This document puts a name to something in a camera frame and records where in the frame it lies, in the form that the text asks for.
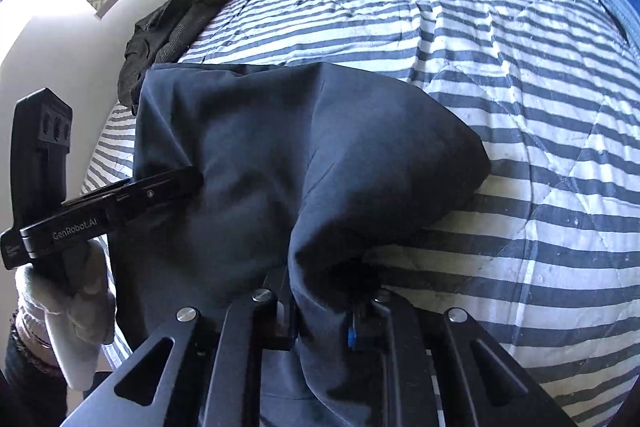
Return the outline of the white gloved left hand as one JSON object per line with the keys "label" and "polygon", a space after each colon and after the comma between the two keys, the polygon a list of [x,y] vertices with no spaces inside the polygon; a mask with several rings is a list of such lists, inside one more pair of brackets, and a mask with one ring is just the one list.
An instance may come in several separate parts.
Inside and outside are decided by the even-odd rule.
{"label": "white gloved left hand", "polygon": [[36,359],[59,369],[68,387],[87,391],[101,349],[114,340],[115,297],[108,288],[103,245],[96,239],[65,251],[76,277],[66,293],[32,265],[15,271],[15,327]]}

